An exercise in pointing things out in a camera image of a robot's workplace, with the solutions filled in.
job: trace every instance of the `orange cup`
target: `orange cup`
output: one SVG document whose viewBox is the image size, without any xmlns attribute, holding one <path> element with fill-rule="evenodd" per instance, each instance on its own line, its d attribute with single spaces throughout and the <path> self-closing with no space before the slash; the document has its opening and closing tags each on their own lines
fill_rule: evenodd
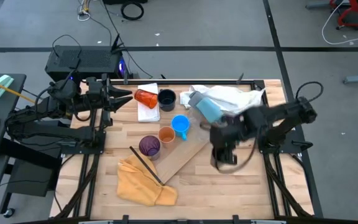
<svg viewBox="0 0 358 224">
<path fill-rule="evenodd" d="M 158 131 L 158 139 L 161 141 L 163 147 L 170 148 L 173 146 L 175 139 L 175 131 L 171 127 L 162 127 Z"/>
<path fill-rule="evenodd" d="M 137 90 L 135 92 L 135 100 L 153 109 L 157 105 L 157 94 L 147 92 L 144 90 Z"/>
</svg>

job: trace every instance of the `yellow towel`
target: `yellow towel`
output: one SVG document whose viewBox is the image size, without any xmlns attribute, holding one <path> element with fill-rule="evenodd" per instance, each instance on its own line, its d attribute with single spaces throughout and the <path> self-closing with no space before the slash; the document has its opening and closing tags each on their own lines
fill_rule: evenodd
<svg viewBox="0 0 358 224">
<path fill-rule="evenodd" d="M 155 167 L 143 155 L 142 159 L 157 174 Z M 177 191 L 169 186 L 159 184 L 142 162 L 131 155 L 118 163 L 118 197 L 147 206 L 174 205 L 178 198 Z"/>
</svg>

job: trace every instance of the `blue cup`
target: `blue cup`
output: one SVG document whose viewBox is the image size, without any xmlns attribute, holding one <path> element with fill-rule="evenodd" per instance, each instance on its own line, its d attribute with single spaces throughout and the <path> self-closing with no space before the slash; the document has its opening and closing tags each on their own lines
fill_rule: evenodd
<svg viewBox="0 0 358 224">
<path fill-rule="evenodd" d="M 171 122 L 173 130 L 177 136 L 181 136 L 183 140 L 187 140 L 186 133 L 190 128 L 190 121 L 185 115 L 176 115 Z"/>
</svg>

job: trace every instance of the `wooden table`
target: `wooden table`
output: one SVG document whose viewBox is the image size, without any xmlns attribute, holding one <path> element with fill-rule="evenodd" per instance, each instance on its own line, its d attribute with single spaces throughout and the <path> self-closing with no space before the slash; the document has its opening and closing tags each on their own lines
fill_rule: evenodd
<svg viewBox="0 0 358 224">
<path fill-rule="evenodd" d="M 280 80 L 264 80 L 264 82 L 269 105 L 284 103 L 285 96 Z M 137 89 L 136 85 L 115 87 L 133 92 Z M 189 89 L 189 85 L 159 85 L 158 87 L 174 90 L 177 97 L 181 91 Z M 250 91 L 249 85 L 236 87 L 243 91 Z M 172 207 L 146 207 L 117 197 L 117 163 L 132 154 L 129 146 L 138 148 L 139 141 L 144 136 L 156 135 L 161 126 L 170 125 L 174 114 L 184 112 L 184 107 L 177 99 L 177 105 L 172 113 L 160 112 L 159 122 L 138 123 L 137 102 L 132 100 L 116 114 L 111 114 L 114 125 L 106 129 L 106 147 L 99 160 L 91 219 L 120 220 L 123 215 L 129 215 L 132 220 L 232 219 L 233 215 L 239 215 L 240 219 L 273 218 L 264 160 L 258 152 L 242 170 L 231 175 L 223 175 L 210 165 L 211 149 L 203 148 L 167 182 L 167 185 L 178 190 L 177 204 Z M 72 128 L 86 125 L 88 123 L 76 119 L 71 123 Z M 252 145 L 253 140 L 240 144 L 236 150 L 239 162 L 248 156 Z M 302 167 L 288 154 L 282 154 L 280 158 L 289 191 L 307 212 L 313 213 Z M 75 156 L 60 171 L 56 195 L 62 206 L 69 201 L 77 189 L 82 159 L 82 155 Z M 276 194 L 279 210 L 283 215 L 282 197 L 277 187 Z M 86 195 L 87 191 L 84 192 L 83 199 L 86 199 Z M 81 203 L 80 215 L 84 214 L 85 203 L 86 200 Z M 54 202 L 50 216 L 57 213 L 58 207 Z"/>
</svg>

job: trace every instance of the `gray floor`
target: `gray floor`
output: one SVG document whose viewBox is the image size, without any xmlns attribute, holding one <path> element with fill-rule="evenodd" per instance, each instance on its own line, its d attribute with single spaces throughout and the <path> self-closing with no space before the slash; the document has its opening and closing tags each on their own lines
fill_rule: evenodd
<svg viewBox="0 0 358 224">
<path fill-rule="evenodd" d="M 112 17 L 127 46 L 273 46 L 260 0 L 149 1 L 141 21 Z M 305 0 L 269 2 L 281 46 L 329 47 L 321 38 L 329 10 L 308 11 Z M 50 47 L 62 34 L 71 34 L 82 45 L 108 45 L 105 29 L 92 21 L 77 21 L 77 5 L 76 0 L 5 0 L 0 10 L 0 47 Z M 111 27 L 99 2 L 91 2 L 90 8 L 95 19 Z M 334 27 L 333 20 L 325 30 L 332 42 L 358 37 L 354 30 Z M 62 39 L 59 44 L 75 43 Z M 338 47 L 358 47 L 358 42 Z M 282 77 L 275 52 L 133 52 L 132 56 L 157 78 L 159 74 L 237 78 L 241 73 L 244 78 Z M 44 72 L 47 58 L 48 53 L 0 53 L 0 73 L 25 73 L 25 88 L 39 92 L 50 81 Z M 345 76 L 358 75 L 358 52 L 285 52 L 284 58 L 293 91 L 312 80 L 325 86 L 324 95 L 313 102 L 318 119 L 304 126 L 306 139 L 314 143 L 309 152 L 324 216 L 358 220 L 358 84 L 342 84 Z M 131 69 L 146 77 L 133 63 Z M 313 94 L 311 88 L 305 90 L 306 96 Z M 18 107 L 26 104 L 20 100 Z M 51 203 L 51 194 L 15 195 L 11 207 L 17 213 L 8 220 L 0 216 L 0 223 L 45 219 Z"/>
</svg>

